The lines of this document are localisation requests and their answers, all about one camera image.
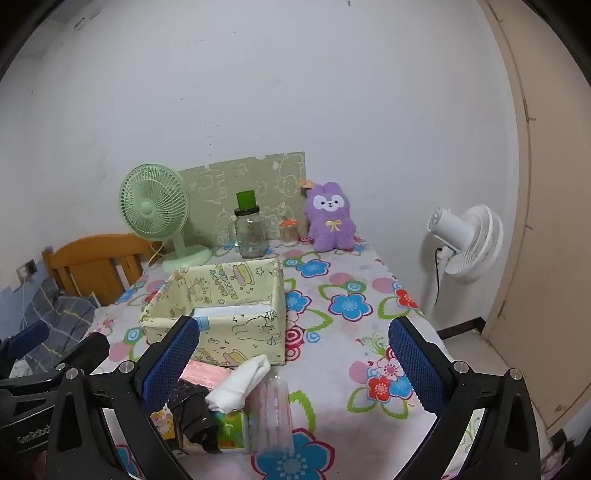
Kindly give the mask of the beige door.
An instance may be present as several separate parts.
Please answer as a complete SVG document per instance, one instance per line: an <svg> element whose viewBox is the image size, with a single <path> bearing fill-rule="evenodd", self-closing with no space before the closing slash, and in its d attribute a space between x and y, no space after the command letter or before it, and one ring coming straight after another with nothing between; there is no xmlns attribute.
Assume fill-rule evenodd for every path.
<svg viewBox="0 0 591 480"><path fill-rule="evenodd" d="M590 398L590 87L522 1L482 5L517 120L512 239L484 335L525 376L549 434Z"/></svg>

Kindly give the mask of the wall power socket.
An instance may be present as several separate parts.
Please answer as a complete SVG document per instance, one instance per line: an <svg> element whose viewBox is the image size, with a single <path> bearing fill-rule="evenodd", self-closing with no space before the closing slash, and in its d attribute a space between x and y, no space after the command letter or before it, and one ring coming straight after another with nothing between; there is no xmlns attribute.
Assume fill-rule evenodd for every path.
<svg viewBox="0 0 591 480"><path fill-rule="evenodd" d="M31 279L37 273L37 265L34 259L27 261L17 268L16 274L21 283Z"/></svg>

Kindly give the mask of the purple plush bunny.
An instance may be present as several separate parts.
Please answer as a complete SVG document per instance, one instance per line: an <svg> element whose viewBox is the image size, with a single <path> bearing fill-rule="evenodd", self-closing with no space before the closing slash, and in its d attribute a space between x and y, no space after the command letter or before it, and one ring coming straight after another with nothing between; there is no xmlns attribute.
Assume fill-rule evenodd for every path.
<svg viewBox="0 0 591 480"><path fill-rule="evenodd" d="M353 250L356 224L351 218L349 199L338 183L315 184L308 189L304 215L315 251Z"/></svg>

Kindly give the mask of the green desk fan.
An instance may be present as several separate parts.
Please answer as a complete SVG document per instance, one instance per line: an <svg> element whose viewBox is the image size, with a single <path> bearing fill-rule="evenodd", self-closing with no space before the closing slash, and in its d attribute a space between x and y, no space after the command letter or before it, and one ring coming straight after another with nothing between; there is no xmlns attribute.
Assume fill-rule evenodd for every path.
<svg viewBox="0 0 591 480"><path fill-rule="evenodd" d="M123 179L119 212L127 226L149 242L172 242L162 268L167 273L206 264L212 252L206 246L186 246L183 229L189 219L189 193L178 172L160 164L142 164Z"/></svg>

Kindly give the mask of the pink wet wipes pack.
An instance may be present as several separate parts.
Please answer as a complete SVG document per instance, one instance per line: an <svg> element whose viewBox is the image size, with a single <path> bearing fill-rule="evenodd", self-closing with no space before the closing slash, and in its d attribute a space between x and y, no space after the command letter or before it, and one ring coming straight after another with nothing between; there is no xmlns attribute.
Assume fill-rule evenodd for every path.
<svg viewBox="0 0 591 480"><path fill-rule="evenodd" d="M212 390L225 378L228 378L231 372L232 370L229 368L189 360L180 378L193 385L204 386L208 390Z"/></svg>

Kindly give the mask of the white tissue pack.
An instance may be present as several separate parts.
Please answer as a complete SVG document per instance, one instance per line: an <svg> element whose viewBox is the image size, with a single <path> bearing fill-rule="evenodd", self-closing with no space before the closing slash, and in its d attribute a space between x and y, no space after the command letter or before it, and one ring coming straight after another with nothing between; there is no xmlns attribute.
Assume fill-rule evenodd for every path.
<svg viewBox="0 0 591 480"><path fill-rule="evenodd" d="M270 372L270 361L265 354L257 355L233 370L205 397L209 409L228 414L242 410L246 398Z"/></svg>

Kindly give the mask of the cartoon animal tissue pack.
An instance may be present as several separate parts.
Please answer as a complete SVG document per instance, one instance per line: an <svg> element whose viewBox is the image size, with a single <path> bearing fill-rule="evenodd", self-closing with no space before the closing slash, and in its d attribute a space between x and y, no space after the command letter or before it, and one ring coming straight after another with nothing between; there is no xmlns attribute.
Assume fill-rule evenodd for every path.
<svg viewBox="0 0 591 480"><path fill-rule="evenodd" d="M171 451L179 450L181 448L179 433L174 416L169 408L164 405L161 410L151 413L150 419L166 446Z"/></svg>

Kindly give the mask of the toothpick jar orange lid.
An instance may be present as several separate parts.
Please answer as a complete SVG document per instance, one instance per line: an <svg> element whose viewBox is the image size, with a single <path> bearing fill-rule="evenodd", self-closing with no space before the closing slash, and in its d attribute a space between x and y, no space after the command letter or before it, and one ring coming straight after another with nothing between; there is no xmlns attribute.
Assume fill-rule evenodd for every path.
<svg viewBox="0 0 591 480"><path fill-rule="evenodd" d="M296 219L283 217L280 221L280 240L285 246L297 245L300 240L298 222Z"/></svg>

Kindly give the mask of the green cartoon tissue pack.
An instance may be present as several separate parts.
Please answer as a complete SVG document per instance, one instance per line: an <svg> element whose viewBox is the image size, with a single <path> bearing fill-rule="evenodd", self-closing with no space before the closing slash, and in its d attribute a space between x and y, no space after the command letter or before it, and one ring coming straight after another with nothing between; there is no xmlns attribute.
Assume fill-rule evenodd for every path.
<svg viewBox="0 0 591 480"><path fill-rule="evenodd" d="M249 453L249 417L245 411L233 411L228 414L214 412L217 425L217 447L222 453Z"/></svg>

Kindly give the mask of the glass jar with green cup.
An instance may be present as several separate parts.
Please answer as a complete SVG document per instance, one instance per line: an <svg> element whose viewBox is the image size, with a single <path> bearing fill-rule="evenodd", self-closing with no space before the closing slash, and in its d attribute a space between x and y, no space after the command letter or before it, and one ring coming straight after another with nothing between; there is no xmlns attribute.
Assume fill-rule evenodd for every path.
<svg viewBox="0 0 591 480"><path fill-rule="evenodd" d="M242 258L256 259L266 254L266 233L260 217L256 192L245 190L235 194L235 240Z"/></svg>

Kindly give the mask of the black plastic bag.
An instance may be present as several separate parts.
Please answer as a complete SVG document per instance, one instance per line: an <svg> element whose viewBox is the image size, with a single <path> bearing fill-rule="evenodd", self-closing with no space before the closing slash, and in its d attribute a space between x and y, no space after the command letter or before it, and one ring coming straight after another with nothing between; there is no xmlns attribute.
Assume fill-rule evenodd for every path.
<svg viewBox="0 0 591 480"><path fill-rule="evenodd" d="M208 407L209 390L201 385L179 379L166 405L171 411L179 432L193 445L209 454L218 454L218 424Z"/></svg>

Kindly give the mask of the grey plaid pillow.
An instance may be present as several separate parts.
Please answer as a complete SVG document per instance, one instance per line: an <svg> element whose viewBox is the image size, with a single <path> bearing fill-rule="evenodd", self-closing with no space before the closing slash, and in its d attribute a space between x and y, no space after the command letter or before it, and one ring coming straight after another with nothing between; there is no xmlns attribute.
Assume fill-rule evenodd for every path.
<svg viewBox="0 0 591 480"><path fill-rule="evenodd" d="M21 328L38 321L48 326L49 335L24 359L33 374L48 371L82 340L99 307L93 297L66 295L52 278L45 279L27 305Z"/></svg>

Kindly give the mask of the clear plastic straw pack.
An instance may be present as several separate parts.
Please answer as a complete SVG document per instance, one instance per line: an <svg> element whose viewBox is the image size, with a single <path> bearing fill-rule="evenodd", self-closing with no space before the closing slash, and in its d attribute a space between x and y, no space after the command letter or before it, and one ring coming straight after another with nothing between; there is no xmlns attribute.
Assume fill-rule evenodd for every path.
<svg viewBox="0 0 591 480"><path fill-rule="evenodd" d="M294 453L289 395L287 382L278 375L264 379L249 395L249 433L256 453Z"/></svg>

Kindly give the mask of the floral tablecloth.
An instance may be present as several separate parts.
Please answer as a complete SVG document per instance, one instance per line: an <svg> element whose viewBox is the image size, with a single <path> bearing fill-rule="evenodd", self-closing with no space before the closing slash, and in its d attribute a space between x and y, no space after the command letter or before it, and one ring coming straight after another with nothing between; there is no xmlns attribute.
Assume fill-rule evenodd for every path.
<svg viewBox="0 0 591 480"><path fill-rule="evenodd" d="M405 316L439 336L400 281L359 241L318 253L274 243L287 292L287 364L294 453L197 453L182 458L195 479L392 479L434 423L389 345Z"/></svg>

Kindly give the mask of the white standing fan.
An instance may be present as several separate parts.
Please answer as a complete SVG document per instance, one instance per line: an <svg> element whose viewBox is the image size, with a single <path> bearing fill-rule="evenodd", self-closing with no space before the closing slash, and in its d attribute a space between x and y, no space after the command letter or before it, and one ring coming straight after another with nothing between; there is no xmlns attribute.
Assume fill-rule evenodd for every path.
<svg viewBox="0 0 591 480"><path fill-rule="evenodd" d="M438 246L434 252L434 285L423 309L426 317L435 309L446 277L459 284L472 284L491 268L502 249L504 225L484 204L460 216L438 207L427 223L427 233Z"/></svg>

